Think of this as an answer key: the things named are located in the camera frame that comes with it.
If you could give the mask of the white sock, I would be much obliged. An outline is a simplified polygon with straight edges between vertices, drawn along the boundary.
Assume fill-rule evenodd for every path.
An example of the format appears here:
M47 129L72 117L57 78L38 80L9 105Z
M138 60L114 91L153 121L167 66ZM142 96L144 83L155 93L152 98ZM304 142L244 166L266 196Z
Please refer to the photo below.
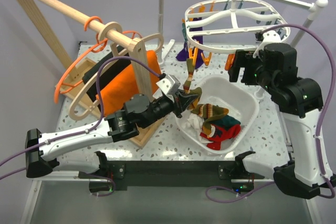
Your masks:
M196 135L200 135L204 119L196 114L191 113L187 118L184 127L186 129L193 129Z

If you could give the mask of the red santa sock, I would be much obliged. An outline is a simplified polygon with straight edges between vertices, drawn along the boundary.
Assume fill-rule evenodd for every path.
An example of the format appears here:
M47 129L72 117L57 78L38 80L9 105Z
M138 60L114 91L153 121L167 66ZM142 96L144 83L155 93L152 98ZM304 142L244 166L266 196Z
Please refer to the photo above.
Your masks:
M240 133L240 130L241 127L239 124L236 124L227 130L223 127L212 124L210 135L206 135L202 132L200 136L208 141L220 143L222 141L235 138Z
M221 144L221 142L210 142L206 146L211 150L219 151L221 150Z

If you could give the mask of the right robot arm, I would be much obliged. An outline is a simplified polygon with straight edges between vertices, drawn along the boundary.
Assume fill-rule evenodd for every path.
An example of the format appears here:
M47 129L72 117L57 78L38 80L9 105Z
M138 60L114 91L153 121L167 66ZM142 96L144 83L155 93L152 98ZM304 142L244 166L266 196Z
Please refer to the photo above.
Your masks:
M317 132L318 120L325 107L318 83L297 76L297 51L289 44L271 43L259 51L237 50L229 55L225 69L230 82L260 86L271 96L284 119L294 157L284 162L268 160L254 151L236 156L234 173L246 178L251 173L271 178L278 189L288 196L311 199L320 195L321 188L335 187L335 174L328 165L322 133Z

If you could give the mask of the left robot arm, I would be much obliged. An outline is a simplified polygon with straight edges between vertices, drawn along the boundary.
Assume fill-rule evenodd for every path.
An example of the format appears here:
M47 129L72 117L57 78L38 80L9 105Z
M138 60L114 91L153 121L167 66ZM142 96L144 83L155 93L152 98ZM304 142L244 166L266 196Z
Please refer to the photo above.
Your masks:
M92 161L61 161L72 151L98 144L128 140L170 113L180 118L198 99L197 94L178 90L171 98L166 95L151 101L144 94L136 94L118 110L91 125L71 130L42 133L38 129L27 132L25 147L26 176L38 178L57 170L77 170L103 178L108 174L106 158L96 153Z

